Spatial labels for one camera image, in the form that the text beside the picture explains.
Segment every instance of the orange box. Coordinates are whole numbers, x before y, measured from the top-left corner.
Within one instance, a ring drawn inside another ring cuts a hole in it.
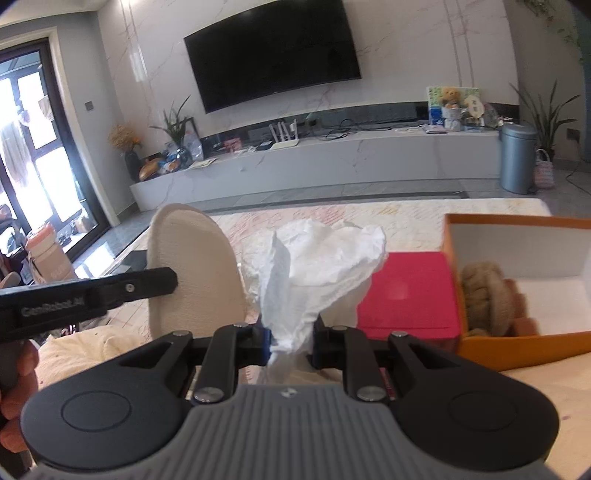
[[[503,371],[591,352],[591,220],[448,214],[441,249],[456,282],[458,355]],[[516,281],[540,336],[466,336],[460,273],[478,261],[496,262]]]

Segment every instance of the gray trash can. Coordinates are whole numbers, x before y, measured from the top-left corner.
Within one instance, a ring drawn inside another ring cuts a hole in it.
[[[531,125],[503,125],[501,187],[505,190],[525,195],[533,186],[536,136]]]

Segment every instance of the metal screw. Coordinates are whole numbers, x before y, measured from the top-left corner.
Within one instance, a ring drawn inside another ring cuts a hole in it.
[[[203,387],[193,394],[199,403],[217,403],[223,398],[223,391],[216,387]]]
[[[357,390],[357,398],[363,401],[380,401],[386,398],[386,391],[382,387],[369,385]]]
[[[295,397],[297,395],[297,390],[295,388],[287,387],[281,390],[281,396],[285,398]]]

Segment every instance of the red box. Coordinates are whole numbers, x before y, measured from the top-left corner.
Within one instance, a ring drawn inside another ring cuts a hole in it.
[[[462,328],[452,271],[441,252],[390,253],[357,307],[358,328],[384,340],[408,332],[449,351]]]

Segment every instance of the black tv screen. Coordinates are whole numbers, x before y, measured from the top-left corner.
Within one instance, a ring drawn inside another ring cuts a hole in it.
[[[206,112],[361,78],[342,0],[276,0],[185,38]]]

